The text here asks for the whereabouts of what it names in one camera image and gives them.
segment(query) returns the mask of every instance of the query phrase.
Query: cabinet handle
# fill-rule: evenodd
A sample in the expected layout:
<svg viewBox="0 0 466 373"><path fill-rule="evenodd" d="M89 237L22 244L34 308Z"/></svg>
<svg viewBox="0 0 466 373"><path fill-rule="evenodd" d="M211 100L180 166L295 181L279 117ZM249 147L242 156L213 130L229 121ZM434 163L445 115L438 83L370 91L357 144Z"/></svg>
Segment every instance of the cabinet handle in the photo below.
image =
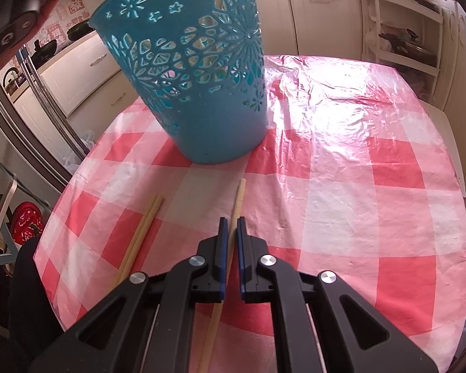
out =
<svg viewBox="0 0 466 373"><path fill-rule="evenodd" d="M123 99L123 98L124 98L124 96L125 96L125 95L126 95L126 93L125 93L125 92L123 92L123 95L121 95L121 96L120 96L120 97L117 99L117 101L116 101L116 102L114 102L113 104L110 104L110 106L115 106L115 105L116 105L116 104L117 104L117 103L118 103L118 102L119 102L121 99Z"/></svg>
<svg viewBox="0 0 466 373"><path fill-rule="evenodd" d="M451 10L449 10L449 33L451 35L451 39L455 40L453 30L452 30L452 19L453 18L456 19L456 15Z"/></svg>
<svg viewBox="0 0 466 373"><path fill-rule="evenodd" d="M106 54L103 54L103 56L100 56L97 60L95 60L93 63L90 63L90 67L93 67L95 66L97 63L99 63L101 60L103 60L105 58L105 56L107 56L107 53Z"/></svg>
<svg viewBox="0 0 466 373"><path fill-rule="evenodd" d="M466 29L466 18L464 17L464 15L460 15L459 16L459 43L461 44L461 46L464 45L464 33L465 33L465 29Z"/></svg>

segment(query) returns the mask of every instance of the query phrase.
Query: teal plastic basket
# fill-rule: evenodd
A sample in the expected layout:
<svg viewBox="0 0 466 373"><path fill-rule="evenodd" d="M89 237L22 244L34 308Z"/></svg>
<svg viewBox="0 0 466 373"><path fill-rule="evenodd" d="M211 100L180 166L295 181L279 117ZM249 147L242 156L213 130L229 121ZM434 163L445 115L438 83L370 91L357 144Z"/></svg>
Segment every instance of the teal plastic basket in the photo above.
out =
<svg viewBox="0 0 466 373"><path fill-rule="evenodd" d="M227 162L263 140L255 0L106 0L90 26L189 160Z"/></svg>

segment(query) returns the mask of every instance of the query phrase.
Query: star cutout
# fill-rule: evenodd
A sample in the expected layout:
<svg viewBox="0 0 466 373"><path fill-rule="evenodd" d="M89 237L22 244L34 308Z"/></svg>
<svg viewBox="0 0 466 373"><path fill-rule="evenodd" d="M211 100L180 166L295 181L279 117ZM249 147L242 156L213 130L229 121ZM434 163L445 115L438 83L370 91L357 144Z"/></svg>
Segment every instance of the star cutout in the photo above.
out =
<svg viewBox="0 0 466 373"><path fill-rule="evenodd" d="M180 4L178 2L175 2L173 5L169 6L169 13L174 14L175 12L181 12L181 9L183 8L183 4Z"/></svg>
<svg viewBox="0 0 466 373"><path fill-rule="evenodd" d="M148 20L154 23L157 22L161 18L162 18L162 15L160 14L160 11L151 12L150 15L148 16Z"/></svg>

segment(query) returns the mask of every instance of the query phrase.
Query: metal screw cap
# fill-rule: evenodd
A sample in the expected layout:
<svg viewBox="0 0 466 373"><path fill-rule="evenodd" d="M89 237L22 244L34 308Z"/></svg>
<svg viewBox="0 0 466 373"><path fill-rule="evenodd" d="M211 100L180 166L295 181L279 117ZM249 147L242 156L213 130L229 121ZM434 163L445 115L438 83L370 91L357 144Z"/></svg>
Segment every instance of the metal screw cap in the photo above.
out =
<svg viewBox="0 0 466 373"><path fill-rule="evenodd" d="M325 270L322 274L321 274L321 280L324 282L324 283L333 283L334 281L336 281L336 275L334 272L330 271L330 270Z"/></svg>
<svg viewBox="0 0 466 373"><path fill-rule="evenodd" d="M274 264L276 264L276 257L275 256L272 256L272 255L263 255L261 256L261 264L263 264L264 266L272 266Z"/></svg>
<svg viewBox="0 0 466 373"><path fill-rule="evenodd" d="M130 282L134 284L140 284L145 282L145 274L143 272L135 272L130 276Z"/></svg>
<svg viewBox="0 0 466 373"><path fill-rule="evenodd" d="M202 266L205 264L205 258L201 255L194 255L190 257L189 263L193 266Z"/></svg>

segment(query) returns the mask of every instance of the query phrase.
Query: table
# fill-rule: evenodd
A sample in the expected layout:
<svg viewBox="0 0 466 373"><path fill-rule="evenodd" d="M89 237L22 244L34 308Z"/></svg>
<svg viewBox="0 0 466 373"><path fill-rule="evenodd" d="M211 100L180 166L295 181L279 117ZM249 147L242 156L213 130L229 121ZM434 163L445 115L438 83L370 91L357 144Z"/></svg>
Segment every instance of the table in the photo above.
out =
<svg viewBox="0 0 466 373"><path fill-rule="evenodd" d="M300 271L337 272L446 371L466 317L466 212L434 125L390 67L280 56L265 75L268 134L230 163L190 163L140 99L113 121L35 254L61 324L107 294L152 193L165 200L134 266L150 275L217 233L244 177L250 234ZM243 304L237 273L209 372L274 372L269 305ZM210 313L197 307L191 371Z"/></svg>

